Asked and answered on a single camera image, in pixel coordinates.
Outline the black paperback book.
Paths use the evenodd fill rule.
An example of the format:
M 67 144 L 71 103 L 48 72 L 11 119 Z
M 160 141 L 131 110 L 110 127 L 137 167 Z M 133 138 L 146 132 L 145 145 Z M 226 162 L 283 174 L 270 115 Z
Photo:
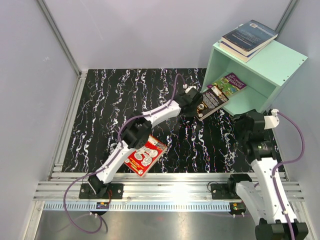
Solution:
M 216 85 L 208 87 L 202 97 L 196 113 L 199 121 L 209 117 L 229 102 L 229 98 Z

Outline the purple Treehouse book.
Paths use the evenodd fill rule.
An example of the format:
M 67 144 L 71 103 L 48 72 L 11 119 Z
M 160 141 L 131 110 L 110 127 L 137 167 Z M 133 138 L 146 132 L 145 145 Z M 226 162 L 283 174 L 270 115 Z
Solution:
M 207 86 L 208 89 L 217 86 L 228 98 L 244 90 L 247 85 L 242 82 L 233 72 L 217 79 Z

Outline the blue orange paperback book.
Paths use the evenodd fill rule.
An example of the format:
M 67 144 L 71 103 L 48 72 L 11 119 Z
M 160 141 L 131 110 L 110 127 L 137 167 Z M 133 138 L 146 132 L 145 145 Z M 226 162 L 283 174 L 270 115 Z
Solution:
M 257 55 L 263 49 L 263 48 L 260 48 L 249 55 L 244 55 L 223 41 L 219 42 L 219 47 L 224 51 L 228 52 L 229 54 L 233 55 L 237 59 L 243 61 L 244 63 L 247 63 L 249 60 L 251 60 L 255 55 Z

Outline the red book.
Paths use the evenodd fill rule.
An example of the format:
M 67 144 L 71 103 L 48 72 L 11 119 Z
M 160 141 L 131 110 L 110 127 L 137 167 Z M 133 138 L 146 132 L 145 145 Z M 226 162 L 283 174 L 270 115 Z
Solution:
M 131 153 L 124 164 L 139 177 L 144 177 L 167 149 L 168 147 L 164 143 L 150 135 L 146 144 Z

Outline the dark blue hardcover book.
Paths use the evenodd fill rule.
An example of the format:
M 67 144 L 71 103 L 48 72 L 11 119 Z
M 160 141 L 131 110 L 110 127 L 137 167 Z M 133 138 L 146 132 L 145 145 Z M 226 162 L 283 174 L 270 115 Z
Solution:
M 277 36 L 278 32 L 272 28 L 258 21 L 250 20 L 223 35 L 220 41 L 247 56 L 269 44 Z

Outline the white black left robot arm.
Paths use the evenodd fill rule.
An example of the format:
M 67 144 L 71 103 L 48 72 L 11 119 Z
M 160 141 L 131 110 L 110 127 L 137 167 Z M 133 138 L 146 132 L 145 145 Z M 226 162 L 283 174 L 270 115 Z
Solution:
M 115 173 L 130 154 L 147 143 L 152 129 L 179 115 L 196 116 L 197 107 L 202 100 L 203 95 L 194 87 L 189 87 L 157 108 L 145 112 L 135 111 L 120 128 L 114 151 L 96 172 L 88 175 L 90 193 L 97 199 L 105 197 Z

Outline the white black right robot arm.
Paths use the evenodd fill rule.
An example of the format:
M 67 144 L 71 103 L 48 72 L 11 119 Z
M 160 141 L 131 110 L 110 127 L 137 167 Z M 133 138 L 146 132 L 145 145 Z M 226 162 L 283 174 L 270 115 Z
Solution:
M 240 198 L 255 222 L 258 240 L 304 240 L 309 234 L 305 222 L 300 222 L 285 193 L 274 147 L 265 139 L 265 131 L 276 128 L 278 109 L 264 115 L 255 109 L 233 116 L 234 134 L 242 143 L 243 153 L 257 177 L 260 191 L 247 173 L 231 174 L 226 192 L 233 199 Z

